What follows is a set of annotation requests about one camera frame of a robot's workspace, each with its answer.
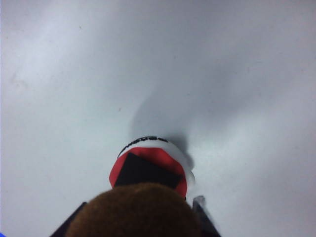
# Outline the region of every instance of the black square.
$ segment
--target black square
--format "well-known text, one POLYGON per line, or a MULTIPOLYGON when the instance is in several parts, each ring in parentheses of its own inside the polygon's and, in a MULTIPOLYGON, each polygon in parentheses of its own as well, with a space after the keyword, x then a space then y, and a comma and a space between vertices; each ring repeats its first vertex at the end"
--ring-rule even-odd
POLYGON ((180 180, 181 175, 171 173, 133 153, 129 153, 118 175, 115 186, 151 182, 175 189, 180 180))

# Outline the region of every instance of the brown fuzzy object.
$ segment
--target brown fuzzy object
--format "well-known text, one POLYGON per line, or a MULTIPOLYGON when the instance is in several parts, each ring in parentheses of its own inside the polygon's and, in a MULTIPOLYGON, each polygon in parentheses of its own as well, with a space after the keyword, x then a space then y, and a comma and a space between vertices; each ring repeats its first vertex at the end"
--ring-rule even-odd
POLYGON ((199 237, 190 206, 172 189, 153 183, 115 187, 91 200, 66 237, 199 237))

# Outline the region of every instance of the white backdrop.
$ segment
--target white backdrop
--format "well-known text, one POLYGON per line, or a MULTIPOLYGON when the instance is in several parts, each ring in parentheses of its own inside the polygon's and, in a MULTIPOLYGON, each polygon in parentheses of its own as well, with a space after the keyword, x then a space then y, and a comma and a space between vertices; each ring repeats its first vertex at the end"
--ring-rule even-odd
POLYGON ((223 237, 316 236, 316 2, 1 3, 1 232, 45 237, 143 135, 223 237))

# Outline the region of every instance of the brown plush head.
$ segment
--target brown plush head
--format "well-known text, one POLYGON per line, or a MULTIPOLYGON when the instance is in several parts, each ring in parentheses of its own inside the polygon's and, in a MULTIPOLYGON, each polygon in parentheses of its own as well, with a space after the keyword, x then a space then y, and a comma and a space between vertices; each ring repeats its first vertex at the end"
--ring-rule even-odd
POLYGON ((153 183, 115 187, 91 200, 66 237, 199 237, 197 218, 172 189, 153 183))

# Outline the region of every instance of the white floor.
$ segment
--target white floor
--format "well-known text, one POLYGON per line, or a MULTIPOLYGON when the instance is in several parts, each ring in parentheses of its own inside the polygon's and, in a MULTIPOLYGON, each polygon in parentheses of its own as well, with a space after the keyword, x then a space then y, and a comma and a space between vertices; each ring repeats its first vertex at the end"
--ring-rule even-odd
POLYGON ((316 236, 316 2, 4 0, 1 232, 47 237, 143 135, 223 237, 316 236))

